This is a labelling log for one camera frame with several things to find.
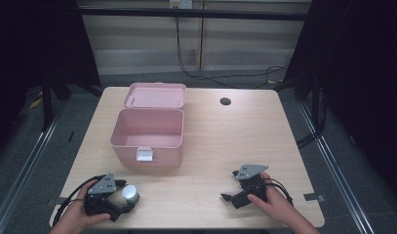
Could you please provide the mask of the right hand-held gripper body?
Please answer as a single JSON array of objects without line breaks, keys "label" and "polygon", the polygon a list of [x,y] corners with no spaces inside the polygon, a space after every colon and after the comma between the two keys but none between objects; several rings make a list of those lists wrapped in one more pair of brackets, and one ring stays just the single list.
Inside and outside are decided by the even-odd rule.
[{"label": "right hand-held gripper body", "polygon": [[235,177],[242,189],[236,195],[233,195],[232,205],[236,209],[240,209],[245,207],[251,203],[248,199],[249,194],[254,194],[264,202],[267,201],[265,197],[265,183],[263,177],[260,175],[261,172],[264,172],[268,169],[267,165],[251,165],[251,164],[244,164],[238,170],[239,175]]}]

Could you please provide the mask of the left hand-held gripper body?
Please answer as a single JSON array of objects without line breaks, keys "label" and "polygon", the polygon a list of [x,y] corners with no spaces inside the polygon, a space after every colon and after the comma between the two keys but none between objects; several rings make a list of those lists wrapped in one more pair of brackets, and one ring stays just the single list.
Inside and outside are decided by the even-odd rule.
[{"label": "left hand-held gripper body", "polygon": [[115,185],[114,173],[97,176],[96,180],[85,196],[85,212],[87,215],[110,214],[110,220],[116,221],[121,215],[120,208],[108,201],[119,187]]}]

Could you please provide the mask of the white round object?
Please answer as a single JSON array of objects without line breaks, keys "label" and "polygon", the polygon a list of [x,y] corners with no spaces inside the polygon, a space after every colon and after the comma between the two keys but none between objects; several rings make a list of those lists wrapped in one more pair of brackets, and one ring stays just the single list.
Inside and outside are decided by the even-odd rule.
[{"label": "white round object", "polygon": [[137,204],[140,199],[137,188],[132,184],[128,184],[123,188],[122,196],[131,205]]}]

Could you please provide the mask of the person's right hand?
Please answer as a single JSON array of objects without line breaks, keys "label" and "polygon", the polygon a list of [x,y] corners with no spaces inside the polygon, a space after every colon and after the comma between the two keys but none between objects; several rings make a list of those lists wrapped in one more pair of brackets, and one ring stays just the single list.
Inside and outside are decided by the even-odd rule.
[{"label": "person's right hand", "polygon": [[287,201],[282,193],[273,185],[265,186],[265,197],[267,201],[254,194],[249,194],[248,199],[257,207],[262,209],[272,219],[290,225],[291,217],[294,214],[294,207]]}]

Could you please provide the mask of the person's left hand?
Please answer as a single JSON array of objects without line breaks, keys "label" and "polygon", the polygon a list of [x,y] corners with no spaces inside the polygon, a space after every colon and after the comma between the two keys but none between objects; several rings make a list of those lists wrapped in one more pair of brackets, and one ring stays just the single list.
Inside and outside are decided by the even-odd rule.
[{"label": "person's left hand", "polygon": [[79,191],[76,201],[73,201],[62,215],[60,222],[83,222],[86,224],[86,228],[98,223],[102,223],[110,219],[110,214],[94,214],[87,215],[84,208],[84,199],[88,189],[96,181],[88,182]]}]

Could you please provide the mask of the grey tape strip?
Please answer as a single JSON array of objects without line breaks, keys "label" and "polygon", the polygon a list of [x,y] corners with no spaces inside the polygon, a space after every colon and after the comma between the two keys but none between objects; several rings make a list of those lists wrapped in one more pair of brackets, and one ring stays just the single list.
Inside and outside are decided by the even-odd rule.
[{"label": "grey tape strip", "polygon": [[56,198],[50,198],[46,205],[49,207],[55,207],[56,205],[61,205],[64,203],[66,199],[64,197],[56,197]]},{"label": "grey tape strip", "polygon": [[325,201],[325,197],[317,193],[304,194],[303,197],[306,202],[317,201],[318,203],[322,203]]}]

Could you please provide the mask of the pink storage box open lid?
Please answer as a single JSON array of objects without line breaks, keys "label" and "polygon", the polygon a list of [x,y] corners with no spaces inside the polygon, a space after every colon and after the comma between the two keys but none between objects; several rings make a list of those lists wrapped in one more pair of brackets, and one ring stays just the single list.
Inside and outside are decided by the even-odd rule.
[{"label": "pink storage box open lid", "polygon": [[130,86],[110,138],[123,166],[180,165],[185,92],[183,84],[174,83]]}]

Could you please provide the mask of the black metal stand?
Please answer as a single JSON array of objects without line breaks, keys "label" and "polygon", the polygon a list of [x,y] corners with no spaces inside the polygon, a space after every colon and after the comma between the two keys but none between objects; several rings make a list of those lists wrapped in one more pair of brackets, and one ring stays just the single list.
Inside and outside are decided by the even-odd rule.
[{"label": "black metal stand", "polygon": [[53,121],[53,107],[52,107],[52,86],[50,71],[45,69],[42,77],[42,100],[44,111],[44,122],[42,131],[45,132],[49,129]]}]

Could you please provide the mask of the black curtain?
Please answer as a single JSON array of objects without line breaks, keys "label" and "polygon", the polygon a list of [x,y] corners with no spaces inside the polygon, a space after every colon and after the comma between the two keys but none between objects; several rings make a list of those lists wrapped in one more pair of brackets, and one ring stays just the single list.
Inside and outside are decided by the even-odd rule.
[{"label": "black curtain", "polygon": [[397,196],[397,0],[311,0],[285,79],[320,85]]},{"label": "black curtain", "polygon": [[94,53],[77,9],[77,0],[0,0],[0,152],[26,91],[42,88],[45,69],[59,99],[70,97],[70,84],[100,94]]}]

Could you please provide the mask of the black horizontal bar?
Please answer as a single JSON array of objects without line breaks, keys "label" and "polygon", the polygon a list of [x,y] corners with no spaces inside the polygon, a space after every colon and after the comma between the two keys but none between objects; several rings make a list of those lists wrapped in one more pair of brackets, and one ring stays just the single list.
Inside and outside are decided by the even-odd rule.
[{"label": "black horizontal bar", "polygon": [[268,13],[268,12],[236,12],[215,10],[171,10],[171,9],[125,9],[82,7],[81,15],[89,16],[122,16],[122,17],[166,17],[166,18],[197,18],[197,19],[234,19],[234,20],[288,20],[306,21],[309,14]]}]

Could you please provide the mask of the metal floor rail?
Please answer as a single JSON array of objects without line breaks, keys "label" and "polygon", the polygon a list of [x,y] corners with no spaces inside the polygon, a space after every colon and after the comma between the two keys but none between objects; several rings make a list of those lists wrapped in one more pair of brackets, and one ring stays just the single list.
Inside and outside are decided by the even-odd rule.
[{"label": "metal floor rail", "polygon": [[19,203],[20,197],[24,191],[24,188],[28,184],[35,168],[37,167],[38,162],[40,161],[46,146],[48,145],[52,135],[57,127],[59,117],[61,116],[64,107],[61,107],[56,115],[53,117],[53,120],[48,125],[47,129],[43,131],[36,144],[34,145],[32,151],[30,152],[25,165],[20,170],[20,174],[14,181],[14,184],[11,186],[8,194],[3,200],[0,206],[0,234],[3,234],[7,223],[9,222],[17,204]]},{"label": "metal floor rail", "polygon": [[358,202],[341,168],[339,167],[330,146],[326,142],[326,139],[319,133],[318,129],[313,124],[311,111],[304,103],[301,103],[298,107],[309,131],[314,136],[314,141],[319,151],[321,152],[321,155],[335,181],[337,189],[347,209],[349,210],[350,215],[352,216],[359,232],[361,234],[376,234],[374,228],[370,223],[370,220],[368,219],[368,216]]}]

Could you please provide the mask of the white wall outlet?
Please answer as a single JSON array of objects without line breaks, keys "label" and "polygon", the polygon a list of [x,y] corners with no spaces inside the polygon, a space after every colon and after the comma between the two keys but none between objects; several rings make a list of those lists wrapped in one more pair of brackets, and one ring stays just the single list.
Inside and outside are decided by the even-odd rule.
[{"label": "white wall outlet", "polygon": [[169,0],[169,6],[171,9],[192,10],[193,9],[193,1],[192,0]]}]

